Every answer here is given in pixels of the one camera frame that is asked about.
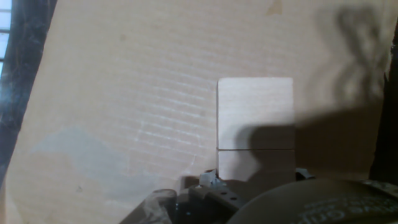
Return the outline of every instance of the dark edge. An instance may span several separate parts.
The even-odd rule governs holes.
[[[57,0],[13,0],[0,79],[0,184],[4,179],[42,59]]]

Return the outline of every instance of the cardboard box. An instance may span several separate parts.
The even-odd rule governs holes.
[[[3,186],[3,221],[119,223],[151,191],[214,169],[223,77],[293,78],[297,165],[366,176],[381,102],[353,99],[361,82],[342,77],[363,67],[336,18],[376,17],[377,40],[365,35],[372,24],[360,27],[380,56],[396,4],[58,0]]]

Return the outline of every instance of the metal mechanism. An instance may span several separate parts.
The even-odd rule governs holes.
[[[247,202],[218,179],[216,171],[200,176],[199,184],[177,196],[158,190],[120,224],[382,224],[398,221],[398,198],[390,184],[305,180],[264,192]]]

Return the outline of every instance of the cardboard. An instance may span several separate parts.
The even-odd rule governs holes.
[[[152,190],[214,169],[223,77],[293,78],[297,165],[366,176],[381,104],[337,94],[362,93],[344,74],[369,69],[336,18],[377,17],[377,40],[370,22],[358,26],[374,58],[389,51],[397,3],[346,2],[59,0],[3,185],[3,221],[119,223]]]

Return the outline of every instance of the black plastic part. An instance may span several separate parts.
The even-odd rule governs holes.
[[[394,45],[398,45],[398,25]],[[379,136],[369,178],[398,185],[398,47],[393,47],[391,53],[391,69],[384,82]]]

